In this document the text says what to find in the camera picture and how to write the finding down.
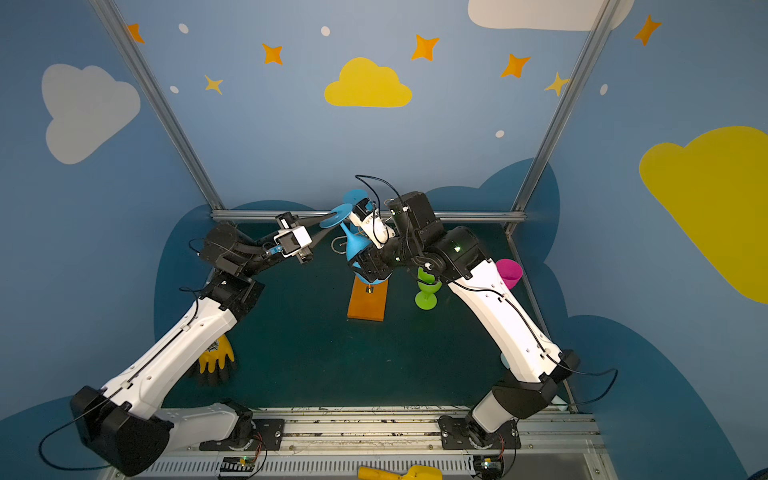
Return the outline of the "blue wine glass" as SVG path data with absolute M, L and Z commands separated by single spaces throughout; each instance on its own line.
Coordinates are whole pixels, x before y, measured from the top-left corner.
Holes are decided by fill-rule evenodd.
M 361 201 L 363 201 L 365 204 L 370 202 L 369 195 L 365 190 L 353 189 L 343 195 L 343 203 L 348 203 L 352 206 L 355 206 Z
M 346 260 L 350 269 L 355 273 L 357 278 L 362 280 L 358 276 L 358 253 L 366 248 L 368 245 L 373 244 L 370 239 L 349 220 L 349 215 L 352 211 L 352 205 L 348 203 L 342 203 L 334 208 L 331 212 L 335 212 L 334 218 L 322 221 L 319 225 L 322 229 L 330 230 L 337 226 L 340 226 L 344 232 L 344 235 L 348 238 Z

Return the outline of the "green wine glass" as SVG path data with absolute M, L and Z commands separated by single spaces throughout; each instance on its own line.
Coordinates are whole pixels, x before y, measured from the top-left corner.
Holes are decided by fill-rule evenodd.
M 415 296 L 415 303 L 421 309 L 429 311 L 437 306 L 437 292 L 441 289 L 442 283 L 439 278 L 423 268 L 417 272 L 419 292 Z

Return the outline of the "pink wine glass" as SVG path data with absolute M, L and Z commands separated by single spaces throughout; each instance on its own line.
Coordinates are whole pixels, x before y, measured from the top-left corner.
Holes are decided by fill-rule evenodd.
M 495 262 L 500 278 L 507 289 L 512 290 L 522 279 L 522 266 L 511 259 L 501 259 Z

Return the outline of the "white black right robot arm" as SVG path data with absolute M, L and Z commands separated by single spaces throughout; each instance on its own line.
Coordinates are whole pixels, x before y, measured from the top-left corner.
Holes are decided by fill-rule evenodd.
M 478 237 L 463 226 L 446 229 L 422 192 L 390 200 L 390 223 L 367 194 L 345 198 L 352 205 L 348 221 L 367 238 L 360 246 L 347 245 L 348 264 L 363 281 L 384 281 L 398 267 L 421 268 L 470 308 L 505 357 L 506 377 L 467 416 L 477 442 L 549 406 L 580 359 L 560 349 L 522 309 Z

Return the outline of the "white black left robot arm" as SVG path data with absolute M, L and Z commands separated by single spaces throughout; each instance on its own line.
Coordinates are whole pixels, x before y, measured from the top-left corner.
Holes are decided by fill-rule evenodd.
M 312 248 L 340 219 L 277 216 L 278 230 L 253 240 L 231 223 L 215 226 L 200 258 L 213 268 L 189 310 L 145 354 L 103 387 L 79 390 L 70 401 L 81 442 L 127 477 L 163 454 L 202 443 L 247 443 L 251 412 L 232 402 L 166 409 L 164 399 L 194 362 L 254 308 L 264 284 L 256 275 Z

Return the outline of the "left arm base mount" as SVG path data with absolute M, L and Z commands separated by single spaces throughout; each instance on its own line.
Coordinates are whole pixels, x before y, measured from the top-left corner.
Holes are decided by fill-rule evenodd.
M 237 422 L 228 437 L 208 440 L 199 444 L 201 451 L 256 451 L 259 447 L 272 451 L 281 446 L 285 428 L 284 419 L 263 418 L 238 402 L 226 399 L 222 405 L 233 410 Z

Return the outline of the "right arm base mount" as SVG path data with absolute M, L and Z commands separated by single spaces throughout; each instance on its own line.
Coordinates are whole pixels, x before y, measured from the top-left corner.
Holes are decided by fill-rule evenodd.
M 504 423 L 492 433 L 486 432 L 469 415 L 461 418 L 442 415 L 437 425 L 444 450 L 507 450 L 521 447 L 515 420 Z

